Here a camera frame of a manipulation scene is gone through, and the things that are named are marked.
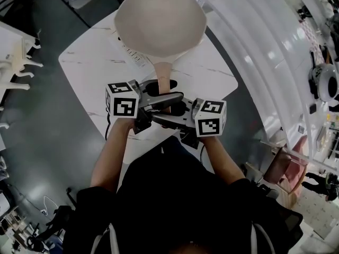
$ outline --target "cable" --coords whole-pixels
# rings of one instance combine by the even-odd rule
[[[15,188],[15,190],[18,192],[18,194],[20,195],[20,196],[22,196],[25,200],[27,200],[35,209],[37,209],[39,212],[41,212],[42,213],[42,211],[43,210],[41,210],[41,209],[39,209],[38,207],[36,207],[28,198],[26,198],[26,196],[24,195],[24,194],[22,194],[21,192],[20,192],[20,190],[16,187],[16,186],[14,186],[14,185],[11,185],[11,184],[7,184],[7,186],[11,186],[11,187],[13,187],[13,188]],[[46,204],[45,204],[45,199],[46,198],[48,198],[51,202],[53,202],[54,203],[54,205],[57,207],[57,208],[59,208],[59,206],[52,200],[52,199],[50,199],[48,196],[43,196],[43,204],[44,204],[44,207],[45,207],[45,209],[46,209],[46,214],[44,214],[44,213],[42,213],[44,216],[46,216],[47,217],[47,215],[48,215],[48,213],[47,213],[47,207],[46,207]]]
[[[202,152],[203,152],[203,148],[205,147],[205,145],[202,146],[201,151],[200,151],[200,162],[202,164]]]
[[[59,206],[58,206],[52,199],[50,199],[48,196],[43,196],[43,204],[44,204],[44,207],[45,207],[45,209],[46,209],[46,214],[45,214],[45,216],[48,215],[46,203],[44,202],[46,198],[48,198],[50,201],[52,201],[52,202],[54,203],[54,205],[55,205],[57,208],[59,208]]]
[[[22,194],[21,192],[20,192],[20,190],[16,187],[16,186],[14,186],[14,185],[11,185],[11,184],[7,184],[7,186],[11,186],[11,187],[13,187],[13,188],[15,188],[15,190],[18,192],[18,194],[20,195],[20,196],[22,196],[25,200],[27,200],[35,209],[37,209],[39,212],[41,212],[41,210],[38,208],[38,207],[36,207],[28,198],[26,198],[25,197],[25,195],[24,194]]]
[[[105,140],[107,140],[108,130],[109,130],[110,126],[111,126],[110,112],[108,111],[107,107],[106,107],[106,111],[107,111],[107,122],[108,122],[108,125],[107,125],[106,132],[105,132]]]

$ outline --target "beige funnel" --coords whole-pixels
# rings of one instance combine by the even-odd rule
[[[180,53],[199,44],[207,20],[196,0],[125,0],[114,22],[128,48],[150,57],[159,91],[166,93],[172,63]]]

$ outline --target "person standing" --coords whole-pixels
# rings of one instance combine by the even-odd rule
[[[318,184],[310,184],[303,182],[301,185],[308,190],[318,194],[326,195],[326,201],[333,201],[338,197],[339,181],[338,176],[328,173],[326,178],[318,176],[314,173],[306,173],[306,177],[314,179]]]

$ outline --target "white curved panel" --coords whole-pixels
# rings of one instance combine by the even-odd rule
[[[279,130],[281,123],[259,72],[237,37],[215,12],[207,14],[207,26],[218,38],[239,71],[270,138]]]
[[[253,9],[259,14],[279,45],[298,87],[299,98],[302,102],[302,110],[306,123],[306,130],[311,130],[309,118],[310,91],[308,81],[300,83],[301,79],[308,76],[309,70],[301,72],[297,70],[305,60],[309,58],[310,43],[301,28],[298,19],[293,14],[284,0],[248,0]],[[313,155],[312,139],[308,139],[310,155]]]
[[[269,44],[272,54],[281,56],[276,41],[246,0],[208,0],[208,3],[236,35],[259,71],[280,118],[287,145],[293,148],[290,134],[298,128],[302,108],[289,67],[286,67],[284,60],[275,65],[274,62],[279,59],[268,57]]]

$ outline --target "black shirt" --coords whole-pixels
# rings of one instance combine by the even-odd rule
[[[121,254],[168,253],[189,242],[210,254],[251,253],[252,221],[265,229],[276,253],[288,252],[284,222],[247,179],[227,186],[187,155],[139,158],[116,194],[100,187],[79,191],[63,248],[90,253],[112,223]],[[108,236],[96,253],[111,253]]]

